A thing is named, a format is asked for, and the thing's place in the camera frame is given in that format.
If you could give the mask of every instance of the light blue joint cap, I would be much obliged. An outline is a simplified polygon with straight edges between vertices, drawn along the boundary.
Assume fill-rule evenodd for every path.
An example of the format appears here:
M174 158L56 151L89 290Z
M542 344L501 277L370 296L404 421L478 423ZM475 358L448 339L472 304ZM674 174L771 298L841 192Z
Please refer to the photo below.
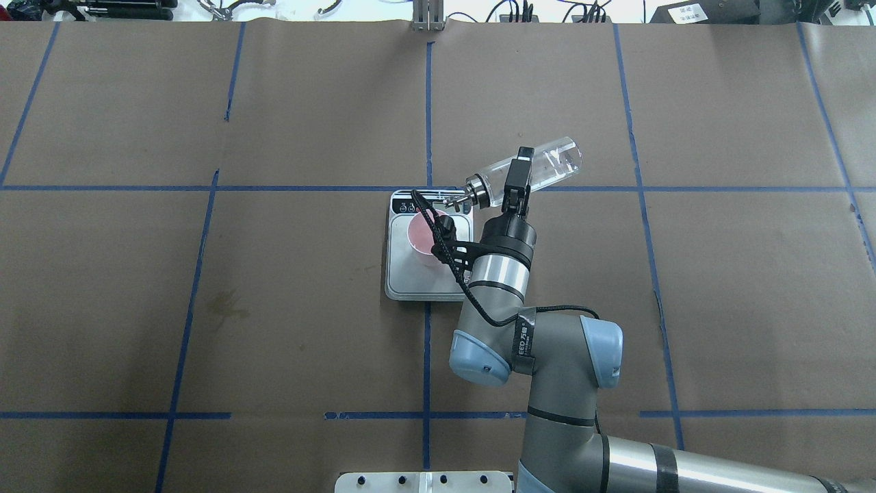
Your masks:
M517 493L554 493L554 491L533 476L524 466L523 462L517 462Z
M490 387L505 385L511 374L507 361L480 339L463 331L453 331L450 368L469 382Z
M620 380L620 362L624 355L624 333L618 324L581 316L584 338L593 361L600 389L614 389Z

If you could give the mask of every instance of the white label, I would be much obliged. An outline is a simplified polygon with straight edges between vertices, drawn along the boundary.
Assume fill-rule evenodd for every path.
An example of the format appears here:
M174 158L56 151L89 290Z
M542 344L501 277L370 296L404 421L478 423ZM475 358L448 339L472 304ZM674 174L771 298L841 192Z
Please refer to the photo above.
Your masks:
M709 20L700 4L684 5L667 11L676 24L691 24L701 20Z

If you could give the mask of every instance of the kitchen scale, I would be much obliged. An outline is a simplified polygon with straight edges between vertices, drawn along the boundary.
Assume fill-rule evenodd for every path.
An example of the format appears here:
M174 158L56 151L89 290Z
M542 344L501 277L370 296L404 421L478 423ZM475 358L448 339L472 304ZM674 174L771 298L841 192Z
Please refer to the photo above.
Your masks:
M448 197L464 196L461 190L424 189L419 192L436 211L447 213L456 224L457 238L473 241L474 219L471 204L457 212L444 205ZM396 190L389 201L386 225L386 295L399 301L462 301L465 295L456 284L450 268L444 264L426 265L407 239L407 226L420 214L413 205L411 190Z

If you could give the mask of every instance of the pink cup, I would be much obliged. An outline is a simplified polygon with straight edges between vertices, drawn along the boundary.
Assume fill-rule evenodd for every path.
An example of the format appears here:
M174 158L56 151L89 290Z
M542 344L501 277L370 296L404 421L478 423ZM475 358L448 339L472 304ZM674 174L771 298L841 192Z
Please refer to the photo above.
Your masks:
M438 212L438 216L447 216L446 213L442 211ZM434 238L432 237L432 230L429 229L429 225L426 224L426 219L423 218L423 215L419 212L416 216L411 218L411 222L407 225L407 241L411 244L411 248L417 253L417 259L423 264L428 265L430 267L440 266L441 261L438 260L438 257L432 255L432 246L435 244Z

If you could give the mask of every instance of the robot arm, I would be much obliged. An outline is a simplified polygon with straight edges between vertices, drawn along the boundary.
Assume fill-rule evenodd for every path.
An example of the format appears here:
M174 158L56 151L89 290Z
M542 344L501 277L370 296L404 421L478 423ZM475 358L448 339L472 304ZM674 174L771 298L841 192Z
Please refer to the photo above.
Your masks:
M487 221L480 243L454 241L452 221L435 217L433 227L433 254L468 298L450 367L489 386L511 371L532 376L518 493L876 493L876 481L840 484L595 433L597 389L618 384L623 336L612 322L559 312L583 307L524 306L535 246L526 222L532 158L522 147L511 161L502 215ZM471 270L467 285L460 265Z

